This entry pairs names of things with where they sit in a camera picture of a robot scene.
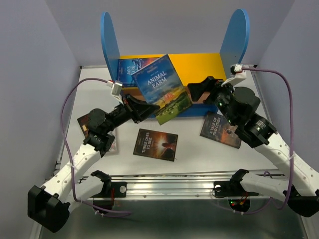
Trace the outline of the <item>Three Days to See book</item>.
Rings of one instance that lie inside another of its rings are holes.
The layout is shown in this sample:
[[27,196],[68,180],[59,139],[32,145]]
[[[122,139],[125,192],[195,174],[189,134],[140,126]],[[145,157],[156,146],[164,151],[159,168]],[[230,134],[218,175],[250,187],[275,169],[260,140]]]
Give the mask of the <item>Three Days to See book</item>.
[[140,128],[133,155],[174,162],[177,140],[177,134]]

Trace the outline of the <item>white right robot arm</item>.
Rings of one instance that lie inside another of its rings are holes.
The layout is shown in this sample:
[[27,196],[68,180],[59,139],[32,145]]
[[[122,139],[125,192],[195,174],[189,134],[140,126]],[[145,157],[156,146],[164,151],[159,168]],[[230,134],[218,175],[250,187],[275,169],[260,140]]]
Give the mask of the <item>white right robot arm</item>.
[[276,128],[256,110],[260,99],[247,87],[233,87],[221,79],[207,77],[201,83],[189,83],[191,99],[216,105],[232,126],[235,134],[252,149],[273,163],[288,180],[259,176],[239,169],[228,181],[215,182],[217,197],[263,195],[282,202],[297,214],[311,217],[319,211],[319,173],[303,161],[285,143]]

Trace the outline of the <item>Animal Farm book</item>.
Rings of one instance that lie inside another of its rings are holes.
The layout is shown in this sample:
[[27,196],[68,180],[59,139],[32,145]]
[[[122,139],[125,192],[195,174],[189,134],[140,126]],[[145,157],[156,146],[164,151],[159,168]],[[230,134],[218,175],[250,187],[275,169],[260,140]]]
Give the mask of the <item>Animal Farm book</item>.
[[164,55],[132,74],[145,101],[158,105],[154,115],[160,125],[177,117],[192,106],[169,55]]

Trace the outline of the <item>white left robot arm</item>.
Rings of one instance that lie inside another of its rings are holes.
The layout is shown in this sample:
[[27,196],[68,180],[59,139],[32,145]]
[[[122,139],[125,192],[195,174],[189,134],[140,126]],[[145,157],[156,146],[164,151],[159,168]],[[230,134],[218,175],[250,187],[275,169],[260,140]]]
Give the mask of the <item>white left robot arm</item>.
[[158,105],[148,104],[127,94],[123,102],[110,113],[96,108],[89,112],[88,135],[75,155],[69,155],[69,163],[41,187],[33,186],[27,194],[27,215],[49,231],[59,231],[71,212],[80,203],[98,194],[106,196],[111,190],[109,175],[97,170],[83,184],[77,181],[111,148],[114,129],[129,120],[140,123],[153,115]]

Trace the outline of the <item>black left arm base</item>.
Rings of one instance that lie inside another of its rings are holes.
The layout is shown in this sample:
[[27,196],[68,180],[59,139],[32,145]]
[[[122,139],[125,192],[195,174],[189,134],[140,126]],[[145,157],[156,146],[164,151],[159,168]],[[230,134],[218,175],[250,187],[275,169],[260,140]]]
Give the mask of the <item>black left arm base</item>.
[[102,217],[124,217],[130,212],[116,211],[114,209],[116,198],[125,198],[127,195],[128,183],[125,181],[114,182],[112,177],[100,170],[96,170],[84,181],[90,183],[84,189],[88,189],[86,201],[93,208],[95,214]]

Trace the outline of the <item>Jane Eyre book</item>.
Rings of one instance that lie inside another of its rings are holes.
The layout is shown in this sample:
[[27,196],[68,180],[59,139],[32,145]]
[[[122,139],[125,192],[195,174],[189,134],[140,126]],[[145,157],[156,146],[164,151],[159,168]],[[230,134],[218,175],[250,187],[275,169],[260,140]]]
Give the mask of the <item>Jane Eyre book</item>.
[[157,57],[119,59],[117,80],[123,83],[123,87],[136,87],[131,75],[155,60]]

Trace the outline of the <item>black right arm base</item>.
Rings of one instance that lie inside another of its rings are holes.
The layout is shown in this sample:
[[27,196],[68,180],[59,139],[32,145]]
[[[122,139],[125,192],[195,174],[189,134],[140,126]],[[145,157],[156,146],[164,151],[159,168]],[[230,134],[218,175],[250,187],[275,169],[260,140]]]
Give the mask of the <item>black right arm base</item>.
[[259,196],[258,193],[247,191],[240,184],[243,177],[249,173],[248,170],[239,169],[228,181],[215,181],[212,195],[217,199],[231,197],[228,199],[230,208],[235,213],[245,214],[250,208],[249,197]]

